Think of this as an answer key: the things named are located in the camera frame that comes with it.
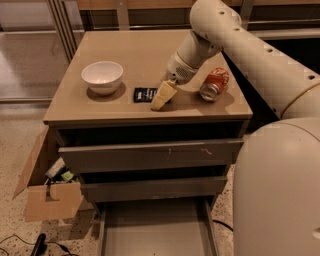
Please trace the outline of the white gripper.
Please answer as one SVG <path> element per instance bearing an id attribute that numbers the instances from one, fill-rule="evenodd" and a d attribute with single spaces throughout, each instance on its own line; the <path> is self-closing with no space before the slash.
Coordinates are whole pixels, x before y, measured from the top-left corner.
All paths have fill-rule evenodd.
<path id="1" fill-rule="evenodd" d="M 151 109 L 160 110 L 166 104 L 165 100 L 171 99 L 177 93 L 176 84 L 187 84 L 197 72 L 197 69 L 187 65 L 177 53 L 174 53 L 167 63 L 167 81 L 163 81 L 159 86 L 157 96 L 151 102 Z"/>

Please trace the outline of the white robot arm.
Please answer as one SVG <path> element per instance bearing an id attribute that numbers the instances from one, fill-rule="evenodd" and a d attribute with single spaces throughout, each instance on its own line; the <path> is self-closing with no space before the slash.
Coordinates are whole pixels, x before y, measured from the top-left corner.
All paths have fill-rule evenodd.
<path id="1" fill-rule="evenodd" d="M 246 139 L 236 161 L 234 255 L 320 256 L 318 74 L 243 29 L 222 0 L 196 0 L 190 23 L 153 109 L 224 51 L 278 118 Z"/>

